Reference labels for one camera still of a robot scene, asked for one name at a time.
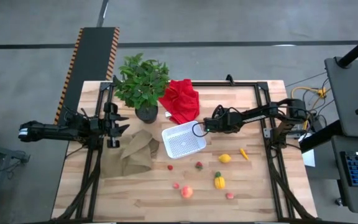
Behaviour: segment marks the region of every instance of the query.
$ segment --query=concrete floor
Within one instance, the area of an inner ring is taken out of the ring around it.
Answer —
[[[0,44],[74,43],[80,27],[94,27],[102,0],[0,1]],[[121,27],[120,42],[358,40],[358,0],[112,1],[104,26]],[[286,84],[324,71],[323,60],[353,46],[203,47],[119,49],[122,57],[143,52],[167,62],[173,79],[279,79]],[[72,49],[0,50],[0,145],[31,154],[6,180],[0,223],[48,220],[62,169],[66,142],[31,144],[17,139],[21,123],[53,121]],[[321,75],[293,85],[320,87]],[[337,119],[334,103],[322,112]],[[358,214],[337,207],[335,181],[310,179],[319,217],[358,223]]]

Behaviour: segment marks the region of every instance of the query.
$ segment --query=plant pot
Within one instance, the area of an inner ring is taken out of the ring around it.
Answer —
[[[142,106],[135,109],[136,116],[146,124],[151,124],[157,119],[158,106]]]

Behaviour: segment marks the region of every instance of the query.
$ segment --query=wooden tabletop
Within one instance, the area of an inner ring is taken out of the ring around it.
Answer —
[[[272,101],[287,97],[284,82],[266,81]],[[84,82],[80,108],[87,114],[94,114],[100,82]],[[240,111],[255,108],[256,99],[251,87],[195,87],[200,94],[200,115],[197,120],[210,117],[217,105],[235,107]],[[237,134],[209,133],[207,146],[202,151],[173,160],[168,157],[161,137],[162,130],[173,124],[165,117],[166,110],[159,105],[156,122],[144,124],[137,119],[134,109],[128,108],[114,97],[113,102],[119,107],[121,116],[129,117],[120,124],[131,126],[124,134],[133,134],[145,129],[160,141],[157,158],[151,171],[130,175],[100,179],[98,196],[94,212],[96,222],[233,222],[233,221],[275,221],[275,207],[269,170],[259,122],[246,124]],[[68,152],[81,147],[71,142]],[[246,161],[240,154],[242,147],[249,156]],[[80,190],[86,150],[71,155],[64,164],[62,178],[57,193],[52,217],[57,217],[74,199]],[[221,154],[229,154],[232,161],[222,164],[218,161]],[[288,181],[292,192],[300,203],[316,216],[306,170],[301,152],[293,147],[283,150],[283,157]],[[203,163],[204,169],[195,169],[197,161]],[[214,188],[214,173],[220,171],[226,180],[226,188]],[[190,199],[181,198],[180,191],[172,187],[174,182],[181,186],[189,185],[194,189]],[[233,193],[234,199],[225,198],[226,193]],[[85,201],[83,215],[86,215],[89,194]],[[284,196],[280,190],[283,212],[286,215]]]

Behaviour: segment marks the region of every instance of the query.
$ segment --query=red towel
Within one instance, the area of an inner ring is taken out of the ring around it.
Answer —
[[[190,79],[171,80],[165,95],[158,100],[172,114],[170,120],[177,124],[194,121],[200,114],[198,92],[193,90]]]

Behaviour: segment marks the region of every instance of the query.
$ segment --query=white plastic basket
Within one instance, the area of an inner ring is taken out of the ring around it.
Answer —
[[[197,121],[190,121],[162,131],[162,139],[169,157],[178,159],[205,148],[205,138],[193,134],[192,128],[196,123]],[[199,136],[203,135],[200,125],[194,127],[194,132]]]

